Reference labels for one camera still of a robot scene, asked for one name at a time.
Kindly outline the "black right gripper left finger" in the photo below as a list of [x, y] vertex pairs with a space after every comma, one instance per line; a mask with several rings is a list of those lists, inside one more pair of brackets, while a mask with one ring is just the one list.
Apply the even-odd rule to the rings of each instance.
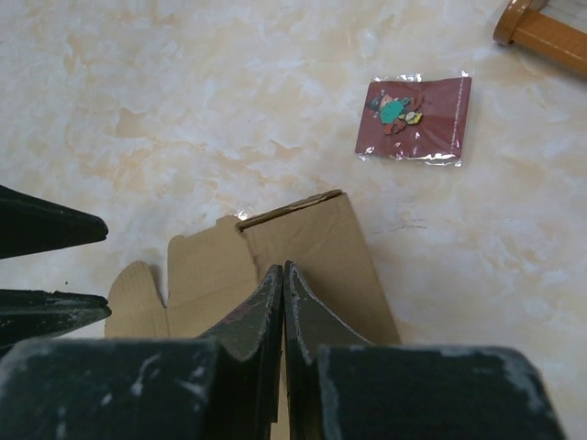
[[266, 439], [282, 268], [196, 338], [32, 339], [1, 362], [4, 439]]

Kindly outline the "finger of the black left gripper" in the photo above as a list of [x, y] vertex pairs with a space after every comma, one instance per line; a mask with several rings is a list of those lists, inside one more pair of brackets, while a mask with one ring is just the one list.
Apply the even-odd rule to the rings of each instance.
[[1, 188], [1, 258], [103, 241], [104, 220], [5, 186]]
[[20, 341], [56, 337], [111, 315], [106, 298], [71, 292], [1, 290], [1, 355]]

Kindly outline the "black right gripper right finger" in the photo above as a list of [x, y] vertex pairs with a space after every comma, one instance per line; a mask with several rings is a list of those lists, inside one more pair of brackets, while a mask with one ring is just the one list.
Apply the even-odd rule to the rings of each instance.
[[537, 369], [503, 346], [375, 345], [287, 262], [293, 439], [561, 439]]

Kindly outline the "brown cardboard box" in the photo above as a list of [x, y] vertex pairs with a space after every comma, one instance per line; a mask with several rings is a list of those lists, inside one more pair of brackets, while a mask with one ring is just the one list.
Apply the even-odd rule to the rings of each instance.
[[243, 301], [272, 264], [297, 264], [319, 299], [376, 343], [399, 340], [348, 196], [334, 190], [240, 221], [225, 216], [168, 246], [164, 303], [149, 265], [136, 261], [113, 283], [108, 337], [190, 337]]

